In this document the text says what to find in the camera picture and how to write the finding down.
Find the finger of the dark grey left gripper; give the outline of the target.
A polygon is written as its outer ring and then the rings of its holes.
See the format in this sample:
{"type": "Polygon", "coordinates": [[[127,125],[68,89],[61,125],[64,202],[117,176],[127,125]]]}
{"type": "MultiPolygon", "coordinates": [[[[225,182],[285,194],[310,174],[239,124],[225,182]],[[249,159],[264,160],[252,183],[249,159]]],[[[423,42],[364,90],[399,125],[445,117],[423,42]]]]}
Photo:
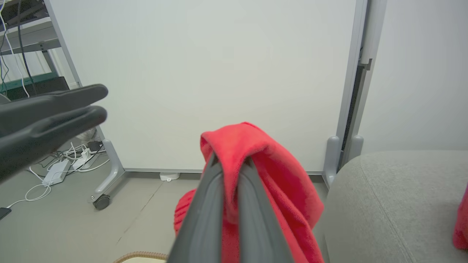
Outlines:
{"type": "Polygon", "coordinates": [[[1,137],[1,182],[106,118],[107,111],[103,107],[88,106],[44,118],[1,137]]]}
{"type": "Polygon", "coordinates": [[[105,85],[56,91],[1,104],[1,136],[8,136],[33,124],[58,128],[72,137],[104,122],[107,112],[94,103],[109,91],[105,85]]]}

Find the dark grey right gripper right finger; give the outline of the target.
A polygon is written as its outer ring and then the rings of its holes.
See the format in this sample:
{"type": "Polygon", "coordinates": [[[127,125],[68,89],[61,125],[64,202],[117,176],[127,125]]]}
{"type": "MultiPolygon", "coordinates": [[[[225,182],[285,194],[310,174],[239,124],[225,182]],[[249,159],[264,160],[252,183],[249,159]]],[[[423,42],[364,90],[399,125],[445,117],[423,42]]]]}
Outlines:
{"type": "Polygon", "coordinates": [[[251,158],[238,177],[239,261],[292,263],[293,256],[251,158]]]}

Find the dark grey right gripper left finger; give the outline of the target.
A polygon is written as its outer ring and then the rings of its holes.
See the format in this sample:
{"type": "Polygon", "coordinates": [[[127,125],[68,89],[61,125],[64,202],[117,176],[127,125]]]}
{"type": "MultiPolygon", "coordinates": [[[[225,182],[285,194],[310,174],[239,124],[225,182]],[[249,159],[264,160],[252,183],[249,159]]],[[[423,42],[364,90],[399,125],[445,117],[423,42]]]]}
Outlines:
{"type": "Polygon", "coordinates": [[[167,259],[168,263],[220,263],[223,171],[212,154],[167,259]]]}

